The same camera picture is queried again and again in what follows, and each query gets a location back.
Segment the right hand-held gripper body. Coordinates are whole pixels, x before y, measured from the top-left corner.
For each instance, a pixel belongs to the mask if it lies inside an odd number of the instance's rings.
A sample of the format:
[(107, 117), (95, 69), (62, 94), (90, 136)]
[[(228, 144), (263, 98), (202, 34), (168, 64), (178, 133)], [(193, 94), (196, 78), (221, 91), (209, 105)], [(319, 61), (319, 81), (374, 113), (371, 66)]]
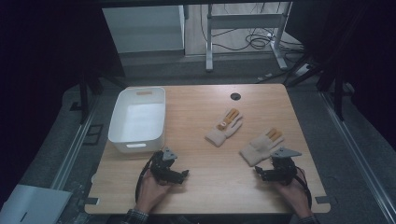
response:
[(301, 156), (301, 153), (285, 147), (281, 147), (271, 154), (274, 173), (273, 181), (280, 181), (285, 185), (291, 183), (297, 174), (297, 168), (292, 157)]

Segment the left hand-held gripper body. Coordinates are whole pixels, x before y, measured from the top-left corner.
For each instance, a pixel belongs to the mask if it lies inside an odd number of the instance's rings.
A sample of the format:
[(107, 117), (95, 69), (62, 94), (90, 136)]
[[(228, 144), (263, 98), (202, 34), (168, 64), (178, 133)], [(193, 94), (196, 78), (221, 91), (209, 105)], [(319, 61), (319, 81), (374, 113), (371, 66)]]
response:
[(173, 177), (173, 171), (170, 167), (176, 158), (177, 155), (169, 147), (156, 151), (151, 157), (151, 173), (159, 181), (165, 181), (165, 178)]

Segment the beige glove with orange fingers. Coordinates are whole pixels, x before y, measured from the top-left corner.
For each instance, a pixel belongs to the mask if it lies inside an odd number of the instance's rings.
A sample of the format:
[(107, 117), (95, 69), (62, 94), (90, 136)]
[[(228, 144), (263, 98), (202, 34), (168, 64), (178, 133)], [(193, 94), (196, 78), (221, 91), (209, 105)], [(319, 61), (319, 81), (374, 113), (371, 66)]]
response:
[(250, 167), (267, 160), (271, 153), (284, 141), (283, 133), (276, 128), (268, 128), (252, 139), (239, 153)]

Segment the white plastic bin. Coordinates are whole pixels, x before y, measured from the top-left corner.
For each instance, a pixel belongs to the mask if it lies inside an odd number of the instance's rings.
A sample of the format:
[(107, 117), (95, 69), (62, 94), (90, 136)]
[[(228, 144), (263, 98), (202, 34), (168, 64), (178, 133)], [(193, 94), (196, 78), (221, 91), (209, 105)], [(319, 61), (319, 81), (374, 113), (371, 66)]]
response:
[(127, 88), (115, 103), (108, 140), (121, 153), (159, 150), (164, 146), (165, 115), (165, 89)]

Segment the beige glove with round patch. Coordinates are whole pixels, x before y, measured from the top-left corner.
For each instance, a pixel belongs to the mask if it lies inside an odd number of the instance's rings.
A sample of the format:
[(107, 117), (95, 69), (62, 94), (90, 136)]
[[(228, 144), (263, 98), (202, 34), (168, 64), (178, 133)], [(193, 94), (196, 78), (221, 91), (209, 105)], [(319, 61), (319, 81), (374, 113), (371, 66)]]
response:
[(243, 116), (238, 109), (228, 109), (219, 118), (215, 126), (205, 135), (205, 139), (212, 145), (220, 147), (242, 126), (242, 117)]

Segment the person's left hand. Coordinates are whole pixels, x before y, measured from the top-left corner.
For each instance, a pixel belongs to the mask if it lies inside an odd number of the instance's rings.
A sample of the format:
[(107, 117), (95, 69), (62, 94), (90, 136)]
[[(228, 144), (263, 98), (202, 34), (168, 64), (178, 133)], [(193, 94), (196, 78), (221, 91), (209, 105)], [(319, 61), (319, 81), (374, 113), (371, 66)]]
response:
[(169, 184), (160, 184), (151, 171), (147, 170), (143, 176), (141, 189), (134, 209), (148, 214), (163, 200), (170, 188), (171, 185)]

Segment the person's right hand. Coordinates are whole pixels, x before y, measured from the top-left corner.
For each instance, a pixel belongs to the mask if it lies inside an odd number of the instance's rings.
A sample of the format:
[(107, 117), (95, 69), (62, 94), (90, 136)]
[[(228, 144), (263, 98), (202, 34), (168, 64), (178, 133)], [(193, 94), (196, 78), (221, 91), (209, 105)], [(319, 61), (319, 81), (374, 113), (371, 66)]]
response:
[(272, 186), (283, 197), (286, 204), (292, 209), (298, 218), (313, 216), (313, 212), (309, 208), (308, 198), (304, 191), (304, 187), (296, 179), (293, 179), (288, 185), (275, 182)]

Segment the black stand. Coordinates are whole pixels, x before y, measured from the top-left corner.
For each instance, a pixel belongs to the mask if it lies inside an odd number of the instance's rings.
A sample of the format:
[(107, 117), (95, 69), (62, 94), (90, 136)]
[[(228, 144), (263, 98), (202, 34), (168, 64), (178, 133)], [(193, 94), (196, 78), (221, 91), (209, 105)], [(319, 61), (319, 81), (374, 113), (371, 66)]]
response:
[(340, 120), (344, 120), (343, 97), (351, 95), (351, 93), (345, 93), (344, 84), (345, 75), (340, 68), (324, 70), (316, 84), (319, 91), (332, 91), (333, 111)]

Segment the white power strip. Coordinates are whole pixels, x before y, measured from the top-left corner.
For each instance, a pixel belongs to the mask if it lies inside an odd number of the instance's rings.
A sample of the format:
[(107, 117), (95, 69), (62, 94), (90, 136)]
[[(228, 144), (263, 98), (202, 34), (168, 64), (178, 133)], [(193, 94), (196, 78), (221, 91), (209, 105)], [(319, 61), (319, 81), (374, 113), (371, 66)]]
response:
[(312, 65), (311, 65), (311, 64), (305, 63), (304, 65), (302, 65), (302, 66), (295, 72), (295, 76), (300, 77), (300, 76), (304, 75), (305, 73), (307, 73), (311, 68), (312, 68)]

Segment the white flat box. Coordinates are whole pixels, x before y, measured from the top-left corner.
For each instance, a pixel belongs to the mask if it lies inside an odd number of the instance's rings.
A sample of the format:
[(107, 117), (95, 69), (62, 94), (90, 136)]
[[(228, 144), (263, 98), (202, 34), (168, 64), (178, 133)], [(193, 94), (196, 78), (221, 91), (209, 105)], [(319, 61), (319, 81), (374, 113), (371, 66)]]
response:
[(56, 224), (72, 193), (17, 185), (0, 210), (0, 224)]

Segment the white cabinet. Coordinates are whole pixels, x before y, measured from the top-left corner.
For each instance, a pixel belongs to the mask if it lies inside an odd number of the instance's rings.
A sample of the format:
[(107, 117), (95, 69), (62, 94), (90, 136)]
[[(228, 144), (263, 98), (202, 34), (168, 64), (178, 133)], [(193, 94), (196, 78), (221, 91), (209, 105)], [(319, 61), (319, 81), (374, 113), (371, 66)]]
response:
[(183, 50), (184, 8), (103, 8), (118, 53)]

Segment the metal floor rail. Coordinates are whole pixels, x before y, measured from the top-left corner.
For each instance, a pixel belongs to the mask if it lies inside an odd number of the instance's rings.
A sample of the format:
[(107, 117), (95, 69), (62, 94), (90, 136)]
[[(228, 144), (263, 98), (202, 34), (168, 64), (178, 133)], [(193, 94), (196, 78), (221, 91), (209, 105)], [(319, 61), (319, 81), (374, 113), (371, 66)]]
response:
[(396, 206), (389, 197), (389, 194), (386, 192), (382, 183), (375, 176), (375, 173), (370, 167), (368, 161), (364, 158), (360, 147), (348, 129), (346, 123), (342, 121), (334, 111), (331, 97), (323, 92), (320, 92), (318, 95), (323, 100), (337, 132), (339, 132), (345, 142), (347, 150), (360, 170), (363, 179), (365, 180), (369, 190), (372, 192), (375, 201), (388, 224), (396, 224)]
[(62, 190), (64, 188), (64, 186), (67, 182), (67, 179), (70, 176), (70, 173), (72, 171), (74, 163), (78, 157), (78, 153), (79, 153), (80, 148), (83, 144), (84, 138), (85, 138), (89, 128), (91, 127), (92, 119), (96, 112), (96, 108), (98, 106), (99, 101), (100, 101), (99, 96), (93, 97), (92, 102), (89, 105), (88, 116), (78, 126), (78, 131), (77, 131), (70, 147), (68, 148), (67, 153), (64, 156), (64, 160), (61, 163), (61, 166), (60, 166), (56, 176), (53, 178), (53, 181), (50, 185), (51, 189)]

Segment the black floor frame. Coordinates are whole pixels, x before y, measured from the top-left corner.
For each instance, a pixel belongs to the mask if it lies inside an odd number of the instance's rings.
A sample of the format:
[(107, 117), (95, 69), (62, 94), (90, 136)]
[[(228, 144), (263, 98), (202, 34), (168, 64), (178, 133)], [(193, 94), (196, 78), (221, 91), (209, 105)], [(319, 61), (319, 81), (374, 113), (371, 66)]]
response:
[(102, 134), (103, 124), (92, 124), (85, 134), (83, 146), (97, 146)]

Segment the white metal desk frame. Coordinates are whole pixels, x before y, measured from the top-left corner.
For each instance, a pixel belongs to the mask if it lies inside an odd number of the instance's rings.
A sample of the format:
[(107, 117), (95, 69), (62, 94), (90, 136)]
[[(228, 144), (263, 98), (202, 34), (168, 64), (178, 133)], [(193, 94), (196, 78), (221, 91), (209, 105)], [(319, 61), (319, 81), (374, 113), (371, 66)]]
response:
[(286, 27), (287, 19), (290, 14), (291, 2), (287, 2), (282, 13), (274, 14), (232, 14), (232, 15), (213, 15), (212, 4), (207, 6), (207, 37), (205, 52), (205, 70), (213, 70), (213, 44), (212, 31), (218, 29), (248, 29), (248, 28), (275, 28), (277, 33), (275, 39), (270, 41), (272, 52), (281, 70), (287, 70), (288, 66), (280, 52), (280, 40)]

